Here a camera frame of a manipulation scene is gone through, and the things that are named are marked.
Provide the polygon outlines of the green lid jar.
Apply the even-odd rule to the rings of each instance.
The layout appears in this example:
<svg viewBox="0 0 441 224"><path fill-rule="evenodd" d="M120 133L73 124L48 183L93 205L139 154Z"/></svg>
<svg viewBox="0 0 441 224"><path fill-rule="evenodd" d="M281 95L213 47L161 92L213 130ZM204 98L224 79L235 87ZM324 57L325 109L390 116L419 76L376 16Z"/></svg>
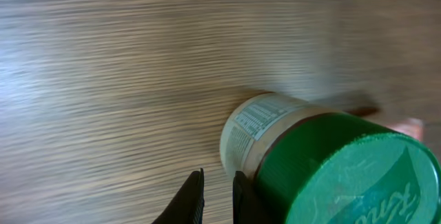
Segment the green lid jar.
<svg viewBox="0 0 441 224"><path fill-rule="evenodd" d="M440 165L419 140L268 93L225 123L220 157L279 223L439 223Z"/></svg>

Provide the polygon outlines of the red white small carton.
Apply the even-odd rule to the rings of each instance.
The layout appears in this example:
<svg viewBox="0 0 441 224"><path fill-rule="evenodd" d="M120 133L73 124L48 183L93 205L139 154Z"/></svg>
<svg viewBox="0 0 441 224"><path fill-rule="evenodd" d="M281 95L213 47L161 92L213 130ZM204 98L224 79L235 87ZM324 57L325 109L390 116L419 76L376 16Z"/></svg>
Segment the red white small carton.
<svg viewBox="0 0 441 224"><path fill-rule="evenodd" d="M397 132L401 132L416 140L422 141L424 135L424 123L420 119L400 119L386 124L386 126Z"/></svg>

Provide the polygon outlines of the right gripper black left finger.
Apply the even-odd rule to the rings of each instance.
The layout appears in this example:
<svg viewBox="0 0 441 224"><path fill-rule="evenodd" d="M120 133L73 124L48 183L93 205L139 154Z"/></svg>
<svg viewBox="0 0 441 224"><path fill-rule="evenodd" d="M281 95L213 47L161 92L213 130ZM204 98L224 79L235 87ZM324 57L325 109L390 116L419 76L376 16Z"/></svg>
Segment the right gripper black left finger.
<svg viewBox="0 0 441 224"><path fill-rule="evenodd" d="M152 224L201 224L203 221L204 171L193 171L174 198Z"/></svg>

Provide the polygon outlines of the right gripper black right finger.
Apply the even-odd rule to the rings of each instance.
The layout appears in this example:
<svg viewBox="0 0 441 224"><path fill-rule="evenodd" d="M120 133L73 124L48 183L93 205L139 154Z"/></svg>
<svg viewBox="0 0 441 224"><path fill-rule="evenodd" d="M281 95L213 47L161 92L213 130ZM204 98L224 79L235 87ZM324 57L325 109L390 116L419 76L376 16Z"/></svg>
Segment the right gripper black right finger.
<svg viewBox="0 0 441 224"><path fill-rule="evenodd" d="M233 181L233 219L234 224L272 223L252 182L241 171L236 171Z"/></svg>

